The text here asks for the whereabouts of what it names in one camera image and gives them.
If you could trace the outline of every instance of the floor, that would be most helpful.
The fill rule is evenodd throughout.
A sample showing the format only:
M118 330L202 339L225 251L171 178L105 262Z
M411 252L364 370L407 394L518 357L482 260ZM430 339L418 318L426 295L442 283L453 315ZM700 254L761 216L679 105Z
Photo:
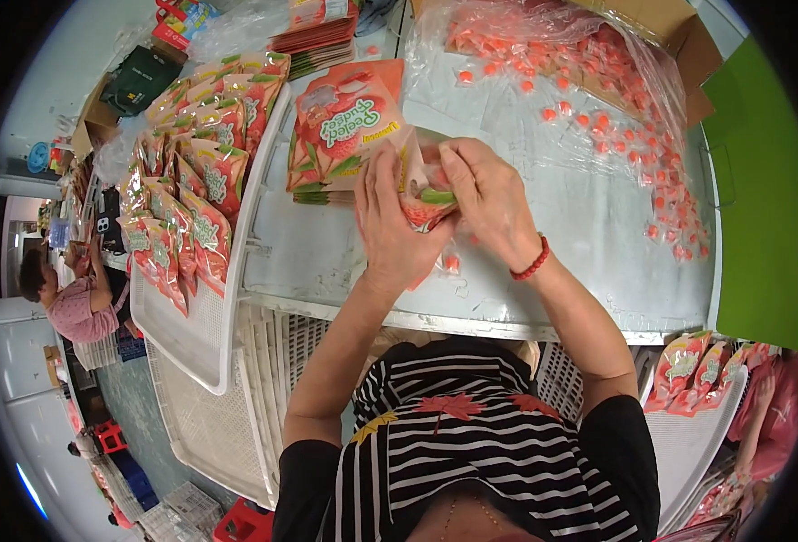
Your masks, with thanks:
M167 437L145 357L96 370L104 403L122 426L128 449L159 499L189 481L230 510L237 494L180 463Z

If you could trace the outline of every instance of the gold necklace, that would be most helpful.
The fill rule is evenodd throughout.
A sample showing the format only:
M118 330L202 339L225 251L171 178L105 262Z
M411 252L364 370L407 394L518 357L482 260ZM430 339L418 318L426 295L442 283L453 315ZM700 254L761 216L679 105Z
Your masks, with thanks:
M486 514L486 516L492 522L492 525L498 526L499 531L501 531L502 527L501 527L501 525L499 525L499 521L492 517L492 514L490 514L489 510L486 509L486 506L482 502L480 502L480 499L478 499L477 497L472 497L472 498L474 499L474 502L479 504L480 508L483 509L483 514ZM444 524L444 534L441 535L441 540L445 539L445 537L448 535L448 527L450 526L450 519L453 518L453 511L456 510L456 501L457 500L458 499L453 499L453 503L450 504L450 513L448 514L448 522L446 524Z

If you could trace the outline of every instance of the black and white striped shirt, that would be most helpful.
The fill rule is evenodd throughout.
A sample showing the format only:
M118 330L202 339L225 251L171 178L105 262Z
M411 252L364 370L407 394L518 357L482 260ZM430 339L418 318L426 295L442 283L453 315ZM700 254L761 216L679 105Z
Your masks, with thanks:
M489 341L394 346L354 394L347 446L285 450L274 540L404 540L435 495L457 490L544 540L654 538L660 499L639 403L610 398L578 430L529 395L530 377Z

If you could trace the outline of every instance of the green bag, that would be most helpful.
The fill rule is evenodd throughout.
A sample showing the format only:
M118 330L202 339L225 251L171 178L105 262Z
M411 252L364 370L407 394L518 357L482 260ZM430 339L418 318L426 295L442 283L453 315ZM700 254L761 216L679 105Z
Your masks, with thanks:
M133 117L176 81L180 71L180 64L138 45L110 74L110 81L101 92L101 102L120 116Z

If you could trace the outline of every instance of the red stool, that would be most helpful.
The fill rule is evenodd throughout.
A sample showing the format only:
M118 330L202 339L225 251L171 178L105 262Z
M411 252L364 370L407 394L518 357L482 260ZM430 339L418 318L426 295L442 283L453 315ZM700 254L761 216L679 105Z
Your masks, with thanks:
M213 542L270 542L274 512L260 512L239 497L212 532Z
M127 448L127 444L122 439L122 428L114 420L105 421L94 428L94 436L101 441L104 453L118 452Z

